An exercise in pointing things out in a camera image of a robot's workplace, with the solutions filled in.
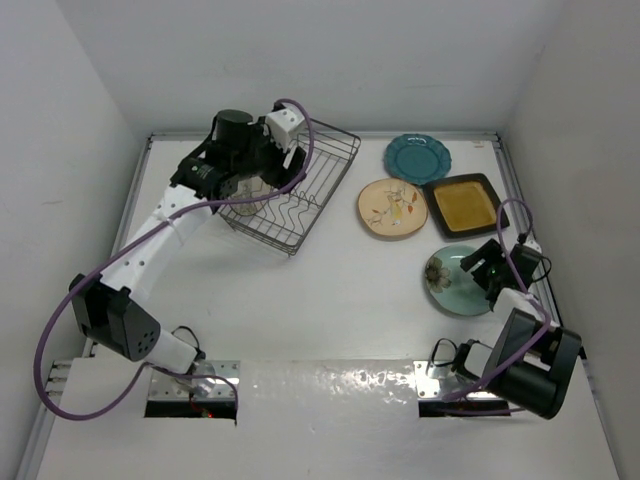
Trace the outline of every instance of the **blue plate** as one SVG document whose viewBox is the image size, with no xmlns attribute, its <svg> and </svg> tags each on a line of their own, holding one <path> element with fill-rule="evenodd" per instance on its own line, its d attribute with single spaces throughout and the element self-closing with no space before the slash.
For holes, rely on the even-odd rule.
<svg viewBox="0 0 640 480">
<path fill-rule="evenodd" d="M 384 164 L 391 176 L 424 185 L 449 173 L 451 154 L 435 138 L 409 133 L 387 145 Z"/>
<path fill-rule="evenodd" d="M 490 310 L 485 291 L 460 268 L 460 260 L 475 251 L 468 245 L 445 247 L 433 254 L 424 269 L 429 293 L 442 308 L 458 315 L 482 315 Z"/>
</svg>

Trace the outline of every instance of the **plate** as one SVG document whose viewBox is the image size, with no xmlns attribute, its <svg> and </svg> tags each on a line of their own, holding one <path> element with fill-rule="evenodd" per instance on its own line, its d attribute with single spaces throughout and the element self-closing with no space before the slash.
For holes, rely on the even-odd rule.
<svg viewBox="0 0 640 480">
<path fill-rule="evenodd" d="M 373 182 L 360 192 L 358 213 L 377 235 L 400 237 L 422 228 L 427 221 L 427 202 L 410 183 L 397 178 Z"/>
<path fill-rule="evenodd" d="M 384 164 L 391 176 L 424 185 L 449 173 L 451 154 L 435 138 L 406 134 L 394 138 L 387 145 Z"/>
<path fill-rule="evenodd" d="M 425 284 L 431 296 L 445 310 L 457 315 L 475 316 L 490 310 L 485 291 L 460 268 L 460 260 L 476 249 L 451 245 L 438 250 L 424 269 Z"/>
<path fill-rule="evenodd" d="M 500 199 L 482 173 L 457 175 L 422 187 L 438 227 L 448 238 L 466 238 L 496 231 Z M 502 228 L 509 226 L 502 212 Z"/>
<path fill-rule="evenodd" d="M 238 190 L 231 195 L 231 198 L 258 198 L 266 195 L 270 191 L 271 187 L 260 177 L 252 177 L 238 182 Z M 262 210 L 267 202 L 268 200 L 255 203 L 240 203 L 231 205 L 231 210 L 242 217 L 249 217 Z"/>
</svg>

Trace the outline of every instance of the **white enclosure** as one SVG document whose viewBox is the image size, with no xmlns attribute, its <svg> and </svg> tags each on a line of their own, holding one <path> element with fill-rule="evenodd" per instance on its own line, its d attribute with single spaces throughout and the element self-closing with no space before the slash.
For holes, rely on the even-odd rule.
<svg viewBox="0 0 640 480">
<path fill-rule="evenodd" d="M 351 130 L 505 139 L 616 466 L 640 478 L 637 1 L 9 0 L 0 39 L 0 478 L 38 405 L 38 336 L 73 276 L 108 255 L 145 137 L 282 96 Z M 69 311 L 47 363 L 79 354 L 76 331 Z"/>
<path fill-rule="evenodd" d="M 56 421 L 38 480 L 170 479 L 185 465 L 204 478 L 216 465 L 220 475 L 242 479 L 422 480 L 425 473 L 430 480 L 614 479 L 581 362 L 553 421 L 530 413 L 418 418 L 413 361 L 426 358 L 438 338 L 493 345 L 504 319 L 493 312 L 451 315 L 430 298 L 420 281 L 424 265 L 448 244 L 432 219 L 410 238 L 385 242 L 354 218 L 360 189 L 385 176 L 380 158 L 393 136 L 363 138 L 358 159 L 295 257 L 246 238 L 217 215 L 183 246 L 145 302 L 166 330 L 191 326 L 212 358 L 240 359 L 237 427 L 224 419 L 144 418 L 152 388 L 145 373 L 103 418 Z M 501 198 L 512 191 L 495 136 L 437 137 L 455 159 L 451 175 L 481 172 Z M 176 158 L 196 145 L 185 136 L 152 139 L 133 183 L 124 238 L 153 210 Z M 514 224 L 523 220 L 516 209 L 507 213 Z M 505 231 L 507 242 L 515 238 L 514 228 Z M 464 243 L 479 247 L 486 239 Z M 544 290 L 532 291 L 552 309 Z M 113 397 L 136 368 L 96 350 L 71 368 L 62 398 L 68 410 L 86 412 Z M 123 458 L 125 450 L 135 452 L 134 461 Z M 503 460 L 487 461 L 497 450 Z"/>
</svg>

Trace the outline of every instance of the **wire dish rack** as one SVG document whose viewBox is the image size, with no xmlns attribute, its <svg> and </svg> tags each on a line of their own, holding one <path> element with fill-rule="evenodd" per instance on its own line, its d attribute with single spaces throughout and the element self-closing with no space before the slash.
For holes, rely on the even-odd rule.
<svg viewBox="0 0 640 480">
<path fill-rule="evenodd" d="M 360 148 L 360 137 L 313 119 L 313 158 L 307 177 L 290 194 L 244 205 L 227 205 L 218 214 L 234 230 L 295 255 L 329 203 Z M 309 136 L 296 142 L 308 150 Z M 260 178 L 241 182 L 232 198 L 255 198 L 271 191 Z"/>
</svg>

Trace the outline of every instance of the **yellow square plate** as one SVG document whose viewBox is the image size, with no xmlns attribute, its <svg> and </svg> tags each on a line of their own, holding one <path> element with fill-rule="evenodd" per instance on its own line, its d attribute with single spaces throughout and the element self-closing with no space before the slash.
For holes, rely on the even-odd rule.
<svg viewBox="0 0 640 480">
<path fill-rule="evenodd" d="M 429 208 L 442 233 L 449 238 L 466 238 L 496 230 L 496 209 L 500 199 L 481 173 L 458 175 L 424 186 Z M 503 212 L 501 225 L 509 226 Z"/>
</svg>

